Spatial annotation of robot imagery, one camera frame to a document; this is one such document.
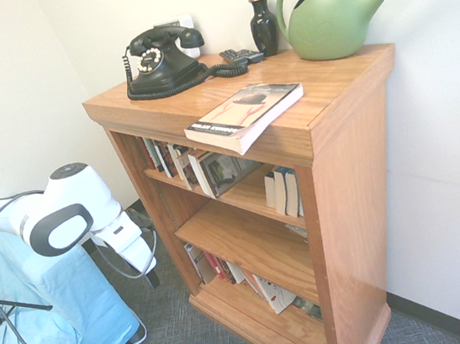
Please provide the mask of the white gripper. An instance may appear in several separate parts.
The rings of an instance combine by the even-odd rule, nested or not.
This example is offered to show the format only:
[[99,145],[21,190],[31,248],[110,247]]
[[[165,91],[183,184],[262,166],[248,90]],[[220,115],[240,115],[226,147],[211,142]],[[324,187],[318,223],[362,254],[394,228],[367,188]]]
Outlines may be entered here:
[[160,279],[154,269],[156,243],[149,245],[143,238],[142,229],[126,214],[119,217],[101,230],[94,230],[93,240],[97,245],[107,245],[136,269],[140,276],[145,276],[150,286],[157,289]]

